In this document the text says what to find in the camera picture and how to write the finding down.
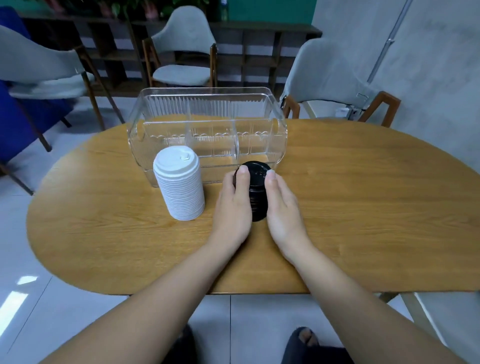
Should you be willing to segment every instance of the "white cup lid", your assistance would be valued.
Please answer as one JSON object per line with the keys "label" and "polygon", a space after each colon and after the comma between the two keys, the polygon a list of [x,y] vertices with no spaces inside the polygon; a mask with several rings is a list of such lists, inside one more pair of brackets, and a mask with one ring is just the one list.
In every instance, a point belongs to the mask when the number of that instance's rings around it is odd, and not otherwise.
{"label": "white cup lid", "polygon": [[187,146],[169,146],[159,151],[153,162],[155,173],[164,178],[181,178],[199,163],[198,156]]}

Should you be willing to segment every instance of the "blue fabric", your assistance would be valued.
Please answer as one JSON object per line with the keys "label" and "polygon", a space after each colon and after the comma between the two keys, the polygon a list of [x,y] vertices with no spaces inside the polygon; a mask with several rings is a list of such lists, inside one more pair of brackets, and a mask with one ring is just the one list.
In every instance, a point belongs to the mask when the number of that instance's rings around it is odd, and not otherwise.
{"label": "blue fabric", "polygon": [[[0,7],[0,25],[26,38],[30,35],[15,9]],[[65,100],[20,100],[37,128],[44,133],[67,115],[72,107]],[[6,163],[36,140],[30,124],[16,100],[8,94],[6,82],[0,81],[0,161]]]}

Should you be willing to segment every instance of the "tabletop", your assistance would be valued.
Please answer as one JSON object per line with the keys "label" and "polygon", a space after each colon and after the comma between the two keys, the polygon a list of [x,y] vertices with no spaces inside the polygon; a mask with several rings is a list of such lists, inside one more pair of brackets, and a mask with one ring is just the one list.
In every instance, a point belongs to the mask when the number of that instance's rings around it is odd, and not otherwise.
{"label": "tabletop", "polygon": [[[174,220],[135,164],[127,126],[93,136],[43,179],[27,215],[38,260],[78,288],[132,294],[208,237],[220,184],[205,211]],[[313,243],[376,292],[480,289],[480,175],[410,135],[341,120],[288,120],[277,167],[296,194]],[[212,293],[301,293],[265,220]]]}

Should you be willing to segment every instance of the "stack of white cup lids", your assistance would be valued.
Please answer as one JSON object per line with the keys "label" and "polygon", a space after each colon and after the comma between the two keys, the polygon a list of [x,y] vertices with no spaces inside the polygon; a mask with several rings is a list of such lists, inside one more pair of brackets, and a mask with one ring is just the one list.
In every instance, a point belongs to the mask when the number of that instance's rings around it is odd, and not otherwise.
{"label": "stack of white cup lids", "polygon": [[187,146],[169,146],[155,157],[153,171],[170,215],[193,220],[205,208],[200,161]]}

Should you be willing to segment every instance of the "chair backrest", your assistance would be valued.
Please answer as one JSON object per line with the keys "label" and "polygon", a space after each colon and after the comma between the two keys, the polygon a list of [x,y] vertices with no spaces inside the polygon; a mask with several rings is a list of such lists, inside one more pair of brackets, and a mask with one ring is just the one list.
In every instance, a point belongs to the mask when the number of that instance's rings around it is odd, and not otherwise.
{"label": "chair backrest", "polygon": [[165,28],[152,36],[157,53],[184,50],[210,54],[215,43],[205,14],[194,6],[176,8]]}
{"label": "chair backrest", "polygon": [[280,100],[335,101],[366,108],[377,92],[354,74],[339,45],[329,39],[311,39],[301,46]]}
{"label": "chair backrest", "polygon": [[37,83],[72,77],[84,71],[75,50],[45,48],[0,25],[0,80]]}

